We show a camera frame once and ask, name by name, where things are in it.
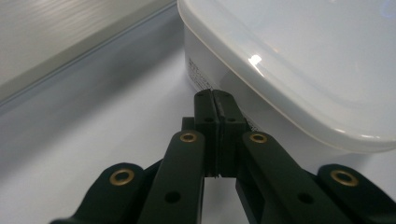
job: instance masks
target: screw hole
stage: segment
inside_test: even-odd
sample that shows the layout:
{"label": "screw hole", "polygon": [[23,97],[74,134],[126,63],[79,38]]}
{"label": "screw hole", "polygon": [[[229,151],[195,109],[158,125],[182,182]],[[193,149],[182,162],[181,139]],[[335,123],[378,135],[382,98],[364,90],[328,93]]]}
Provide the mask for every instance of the screw hole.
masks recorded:
{"label": "screw hole", "polygon": [[347,171],[333,170],[330,173],[330,176],[332,177],[333,180],[348,187],[356,187],[359,185],[358,178],[356,178],[354,175],[352,175]]}
{"label": "screw hole", "polygon": [[197,135],[193,134],[193,133],[183,133],[180,136],[180,140],[183,142],[195,142],[195,140],[197,140]]}
{"label": "screw hole", "polygon": [[110,177],[110,183],[114,186],[126,185],[134,179],[134,172],[130,169],[120,169]]}
{"label": "screw hole", "polygon": [[314,202],[314,198],[312,198],[312,196],[307,193],[299,193],[298,199],[300,200],[300,202],[307,204],[311,204]]}
{"label": "screw hole", "polygon": [[165,201],[167,203],[177,203],[180,201],[180,194],[177,191],[171,191],[167,194],[165,194]]}
{"label": "screw hole", "polygon": [[250,136],[250,140],[256,143],[265,143],[267,141],[267,137],[260,133],[254,133]]}

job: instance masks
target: brass insert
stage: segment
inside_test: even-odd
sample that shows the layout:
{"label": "brass insert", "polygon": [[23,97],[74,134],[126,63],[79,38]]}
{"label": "brass insert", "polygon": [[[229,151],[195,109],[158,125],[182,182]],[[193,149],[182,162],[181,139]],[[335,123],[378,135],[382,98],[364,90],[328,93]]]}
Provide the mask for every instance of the brass insert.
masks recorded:
{"label": "brass insert", "polygon": [[195,135],[194,133],[183,133],[180,136],[180,140],[183,142],[195,142],[197,140],[197,135]]}
{"label": "brass insert", "polygon": [[345,186],[356,187],[359,185],[358,178],[347,171],[333,170],[330,173],[330,176],[332,179]]}
{"label": "brass insert", "polygon": [[260,133],[254,133],[250,136],[250,140],[255,143],[265,143],[267,141],[267,137]]}
{"label": "brass insert", "polygon": [[134,179],[134,171],[130,169],[120,169],[110,177],[110,183],[114,186],[126,185]]}

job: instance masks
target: plastic box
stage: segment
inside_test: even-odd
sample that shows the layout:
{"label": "plastic box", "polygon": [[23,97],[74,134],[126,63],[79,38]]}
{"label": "plastic box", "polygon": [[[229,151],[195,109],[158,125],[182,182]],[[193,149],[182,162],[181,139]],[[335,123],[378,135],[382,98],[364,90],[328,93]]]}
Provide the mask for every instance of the plastic box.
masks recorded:
{"label": "plastic box", "polygon": [[392,1],[178,0],[189,76],[259,129],[276,110],[335,148],[396,148]]}

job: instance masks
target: white lid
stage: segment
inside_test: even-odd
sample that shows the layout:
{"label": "white lid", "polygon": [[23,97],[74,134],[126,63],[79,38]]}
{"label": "white lid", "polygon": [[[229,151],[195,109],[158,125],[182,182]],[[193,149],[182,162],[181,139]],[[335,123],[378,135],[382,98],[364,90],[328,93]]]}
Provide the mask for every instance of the white lid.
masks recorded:
{"label": "white lid", "polygon": [[179,0],[195,35],[303,131],[396,148],[396,2]]}

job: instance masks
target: black plastic part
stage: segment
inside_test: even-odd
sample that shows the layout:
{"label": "black plastic part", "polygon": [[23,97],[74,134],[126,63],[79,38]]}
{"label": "black plastic part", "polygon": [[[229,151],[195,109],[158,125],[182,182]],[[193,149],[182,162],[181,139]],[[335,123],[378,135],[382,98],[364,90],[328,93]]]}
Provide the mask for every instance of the black plastic part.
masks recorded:
{"label": "black plastic part", "polygon": [[265,199],[262,223],[352,223],[272,136],[243,141],[243,163]]}
{"label": "black plastic part", "polygon": [[233,96],[225,91],[212,91],[220,120],[219,173],[236,177],[237,146],[247,123]]}
{"label": "black plastic part", "polygon": [[176,133],[151,186],[137,223],[200,223],[205,138],[196,131]]}
{"label": "black plastic part", "polygon": [[154,181],[154,178],[157,175],[157,172],[160,169],[162,162],[163,160],[157,161],[154,164],[150,165],[150,167],[148,167],[145,170],[145,184],[144,186],[142,186],[142,188],[146,190],[146,196],[149,193],[149,190],[151,189],[152,182]]}
{"label": "black plastic part", "polygon": [[355,170],[325,165],[319,169],[317,180],[355,223],[396,223],[396,203]]}
{"label": "black plastic part", "polygon": [[[133,179],[127,184],[115,186],[110,177],[117,171],[133,171]],[[135,223],[146,192],[142,168],[129,163],[120,163],[104,170],[88,190],[77,212],[70,218],[58,219],[52,224],[121,224]]]}
{"label": "black plastic part", "polygon": [[245,165],[241,165],[238,171],[235,188],[248,222],[250,224],[262,223],[265,200]]}
{"label": "black plastic part", "polygon": [[183,118],[181,121],[181,131],[183,130],[193,130],[195,128],[195,121],[193,117]]}
{"label": "black plastic part", "polygon": [[195,94],[194,118],[194,130],[205,136],[205,176],[218,176],[220,122],[211,90]]}

